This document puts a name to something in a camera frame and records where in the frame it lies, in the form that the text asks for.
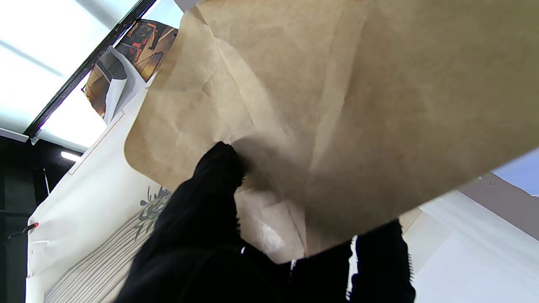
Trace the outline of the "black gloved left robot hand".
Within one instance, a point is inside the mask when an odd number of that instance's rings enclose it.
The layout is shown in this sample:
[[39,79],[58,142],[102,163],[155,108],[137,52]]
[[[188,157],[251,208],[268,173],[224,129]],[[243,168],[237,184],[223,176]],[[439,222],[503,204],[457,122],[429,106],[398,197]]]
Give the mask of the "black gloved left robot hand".
[[413,303],[398,219],[312,257],[274,263],[240,236],[245,168],[218,142],[170,197],[117,303]]

